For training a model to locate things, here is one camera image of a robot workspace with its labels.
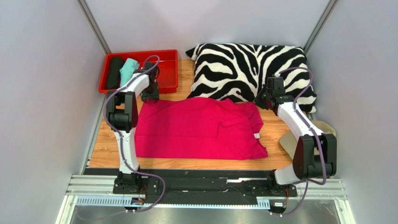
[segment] gray wall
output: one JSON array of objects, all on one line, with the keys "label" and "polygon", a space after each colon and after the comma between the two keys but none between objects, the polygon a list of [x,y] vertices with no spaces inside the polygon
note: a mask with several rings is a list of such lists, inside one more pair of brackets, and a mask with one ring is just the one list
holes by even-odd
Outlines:
[{"label": "gray wall", "polygon": [[328,0],[87,0],[112,52],[205,42],[304,46]]},{"label": "gray wall", "polygon": [[359,224],[396,223],[398,1],[341,0],[308,58]]},{"label": "gray wall", "polygon": [[104,54],[73,0],[0,2],[0,223],[54,223],[102,96]]}]

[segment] wooden tabletop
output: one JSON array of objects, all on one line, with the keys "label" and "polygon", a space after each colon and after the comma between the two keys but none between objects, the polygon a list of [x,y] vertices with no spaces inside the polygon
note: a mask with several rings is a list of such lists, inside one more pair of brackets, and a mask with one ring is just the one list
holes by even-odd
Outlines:
[{"label": "wooden tabletop", "polygon": [[[161,94],[160,99],[179,101],[186,99],[193,83],[193,61],[179,62],[178,88],[176,93]],[[138,111],[143,102],[137,99]],[[279,144],[282,135],[289,131],[287,125],[272,111],[259,108],[264,125],[260,131],[260,142],[267,148],[268,157],[256,160],[205,160],[205,159],[163,159],[138,158],[141,168],[183,168],[183,169],[277,169],[291,164],[289,155]],[[89,167],[119,167],[119,152],[111,128],[102,119]]]}]

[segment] zebra print pillow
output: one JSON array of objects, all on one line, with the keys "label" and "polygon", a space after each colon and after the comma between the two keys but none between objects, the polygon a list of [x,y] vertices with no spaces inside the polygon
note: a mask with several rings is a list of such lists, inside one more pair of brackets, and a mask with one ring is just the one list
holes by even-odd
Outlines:
[{"label": "zebra print pillow", "polygon": [[[239,43],[201,44],[187,51],[195,61],[195,79],[191,97],[207,97],[233,102],[251,102],[267,77],[289,67],[307,68],[300,47],[264,46]],[[296,97],[309,83],[304,70],[281,74],[287,95]],[[302,111],[313,113],[316,94],[312,86],[297,100]]]}]

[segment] beige fabric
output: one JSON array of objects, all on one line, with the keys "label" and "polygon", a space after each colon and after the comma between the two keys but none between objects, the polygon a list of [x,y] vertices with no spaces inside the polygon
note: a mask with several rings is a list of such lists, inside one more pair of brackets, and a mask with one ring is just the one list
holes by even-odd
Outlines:
[{"label": "beige fabric", "polygon": [[[311,121],[317,128],[322,130],[326,134],[333,134],[336,136],[336,131],[334,128],[332,128],[330,125],[323,121],[319,120],[312,120]],[[294,153],[296,152],[296,139],[294,138],[294,135],[292,132],[288,132],[284,134],[281,139],[279,140],[281,143],[281,146],[286,150],[286,152],[289,154],[290,158],[293,159]],[[319,151],[315,150],[315,155],[319,155]]]}]

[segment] pink fabric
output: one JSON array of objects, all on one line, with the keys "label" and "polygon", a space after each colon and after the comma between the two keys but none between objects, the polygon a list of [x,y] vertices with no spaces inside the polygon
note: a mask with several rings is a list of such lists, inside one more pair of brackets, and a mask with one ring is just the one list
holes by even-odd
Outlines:
[{"label": "pink fabric", "polygon": [[254,137],[263,121],[253,103],[189,98],[142,106],[136,154],[150,158],[245,160],[267,157]]}]

